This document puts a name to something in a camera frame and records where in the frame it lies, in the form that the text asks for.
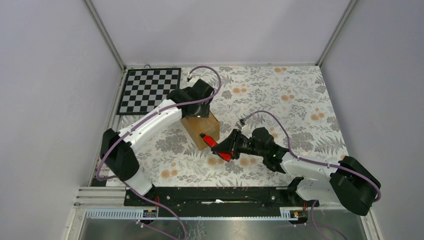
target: gray wall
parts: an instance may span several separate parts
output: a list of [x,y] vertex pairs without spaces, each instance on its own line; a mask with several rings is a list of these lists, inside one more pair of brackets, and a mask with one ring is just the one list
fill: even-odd
[[93,0],[128,65],[315,63],[349,0]]
[[424,1],[359,1],[324,61],[349,154],[382,184],[385,239],[422,239]]
[[0,239],[57,240],[120,70],[83,1],[0,3]]

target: black and white checkered board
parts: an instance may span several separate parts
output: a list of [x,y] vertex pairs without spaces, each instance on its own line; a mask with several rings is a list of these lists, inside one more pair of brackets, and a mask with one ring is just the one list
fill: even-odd
[[128,70],[117,115],[145,115],[180,87],[181,68]]

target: cardboard box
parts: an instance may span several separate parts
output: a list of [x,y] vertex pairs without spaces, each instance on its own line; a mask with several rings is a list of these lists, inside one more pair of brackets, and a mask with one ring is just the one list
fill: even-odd
[[200,134],[211,136],[215,141],[220,139],[220,122],[212,112],[209,113],[209,117],[185,117],[180,121],[199,150],[208,147]]

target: floral tablecloth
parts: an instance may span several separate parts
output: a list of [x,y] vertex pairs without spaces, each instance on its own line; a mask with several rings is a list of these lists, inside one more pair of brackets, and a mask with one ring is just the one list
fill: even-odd
[[[190,67],[182,68],[181,88],[186,87],[190,70]],[[216,70],[222,78],[222,88],[210,109],[220,121],[220,141],[236,128],[241,117],[267,110],[286,127],[297,153],[323,159],[342,159],[347,154],[319,67],[217,67]],[[218,86],[216,76],[208,69],[198,69],[193,75],[214,88]],[[126,115],[119,128],[141,117]],[[270,116],[257,114],[247,124],[250,132],[266,127],[277,144],[287,147],[283,131]],[[287,186],[295,177],[268,170],[261,157],[242,154],[239,159],[225,162],[209,148],[200,151],[180,122],[150,139],[136,156],[157,187]],[[118,179],[110,179],[106,185],[124,186]]]

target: orange flower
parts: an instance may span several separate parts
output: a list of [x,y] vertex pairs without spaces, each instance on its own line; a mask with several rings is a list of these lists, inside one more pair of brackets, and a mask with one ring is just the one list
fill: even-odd
[[319,117],[318,117],[318,115],[316,115],[316,114],[312,114],[311,116],[310,116],[310,119],[312,119],[312,120],[314,120],[314,121],[317,121],[318,119],[320,119]]
[[249,166],[249,160],[248,160],[247,158],[245,158],[245,157],[242,157],[242,158],[240,159],[240,166],[242,166],[242,167],[247,167],[247,166]]
[[163,179],[167,179],[167,178],[169,178],[169,177],[170,177],[170,171],[168,171],[168,170],[163,170],[163,171],[160,173],[160,176],[161,176]]
[[209,158],[207,159],[207,164],[208,164],[209,166],[215,166],[215,164],[217,164],[217,160],[215,159],[215,157],[209,157]]

